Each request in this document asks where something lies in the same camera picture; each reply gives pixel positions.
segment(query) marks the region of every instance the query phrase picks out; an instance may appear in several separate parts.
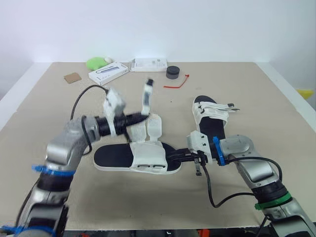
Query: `green cable tie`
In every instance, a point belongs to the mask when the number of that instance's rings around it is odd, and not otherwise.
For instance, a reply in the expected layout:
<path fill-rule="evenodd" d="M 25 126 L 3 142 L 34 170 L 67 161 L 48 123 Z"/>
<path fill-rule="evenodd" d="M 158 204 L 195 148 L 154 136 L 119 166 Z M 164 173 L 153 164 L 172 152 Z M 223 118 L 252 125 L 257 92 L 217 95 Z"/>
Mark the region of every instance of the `green cable tie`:
<path fill-rule="evenodd" d="M 291 194 L 289 192 L 287 192 L 284 196 L 282 196 L 282 197 L 280 197 L 280 198 L 278 198 L 276 200 L 255 204 L 255 209 L 256 210 L 262 210 L 262 209 L 265 209 L 265 208 L 269 208 L 271 206 L 277 206 L 277 205 L 280 205 L 280 204 L 286 202 L 291 197 L 292 197 Z"/>

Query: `red wire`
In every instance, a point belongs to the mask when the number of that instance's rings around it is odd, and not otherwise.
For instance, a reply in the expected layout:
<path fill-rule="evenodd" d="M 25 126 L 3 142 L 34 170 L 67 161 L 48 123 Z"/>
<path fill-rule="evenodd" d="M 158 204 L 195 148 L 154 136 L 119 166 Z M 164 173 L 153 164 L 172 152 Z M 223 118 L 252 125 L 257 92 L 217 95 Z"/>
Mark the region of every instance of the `red wire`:
<path fill-rule="evenodd" d="M 189 74 L 185 75 L 186 78 L 185 78 L 184 82 L 180 86 L 167 86 L 167 85 L 164 85 L 163 88 L 179 89 L 187 81 L 189 76 L 190 76 Z"/>

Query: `cardboard piece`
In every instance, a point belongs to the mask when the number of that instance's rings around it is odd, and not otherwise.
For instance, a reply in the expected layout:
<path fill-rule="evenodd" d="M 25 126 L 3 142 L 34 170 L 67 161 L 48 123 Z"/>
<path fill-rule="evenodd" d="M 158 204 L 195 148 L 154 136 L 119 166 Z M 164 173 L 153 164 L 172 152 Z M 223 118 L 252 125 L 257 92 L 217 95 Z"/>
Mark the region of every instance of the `cardboard piece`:
<path fill-rule="evenodd" d="M 71 84 L 77 80 L 81 80 L 81 77 L 78 73 L 71 73 L 69 75 L 64 76 L 64 79 L 66 80 L 66 82 L 68 82 L 68 84 Z"/>

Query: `yellow object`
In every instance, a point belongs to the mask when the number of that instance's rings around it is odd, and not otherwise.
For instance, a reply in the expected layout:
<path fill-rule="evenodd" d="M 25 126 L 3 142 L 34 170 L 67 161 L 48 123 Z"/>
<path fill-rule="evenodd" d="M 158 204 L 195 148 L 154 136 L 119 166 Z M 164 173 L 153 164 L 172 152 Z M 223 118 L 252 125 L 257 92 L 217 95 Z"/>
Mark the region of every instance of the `yellow object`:
<path fill-rule="evenodd" d="M 306 100 L 308 98 L 310 98 L 314 94 L 313 90 L 300 90 L 300 89 L 297 89 L 297 92 L 300 93 L 300 95 Z"/>

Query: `slide sandal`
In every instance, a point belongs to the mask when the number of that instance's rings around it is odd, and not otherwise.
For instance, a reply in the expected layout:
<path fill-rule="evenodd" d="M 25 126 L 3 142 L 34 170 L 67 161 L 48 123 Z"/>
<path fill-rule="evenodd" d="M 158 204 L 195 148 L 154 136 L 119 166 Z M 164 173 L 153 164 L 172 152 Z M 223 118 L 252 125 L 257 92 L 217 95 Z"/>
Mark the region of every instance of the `slide sandal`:
<path fill-rule="evenodd" d="M 216 147 L 213 144 L 213 137 L 219 140 L 225 139 L 224 127 L 227 124 L 229 113 L 236 112 L 234 104 L 220 105 L 205 95 L 195 98 L 192 105 L 192 112 L 197 125 L 197 130 L 207 135 L 212 158 L 219 159 Z"/>
<path fill-rule="evenodd" d="M 175 149 L 158 141 L 161 136 L 161 118 L 151 114 L 145 122 L 131 127 L 129 144 L 100 147 L 94 154 L 94 166 L 102 171 L 131 171 L 150 174 L 171 174 L 181 168 L 181 162 L 167 161 Z"/>

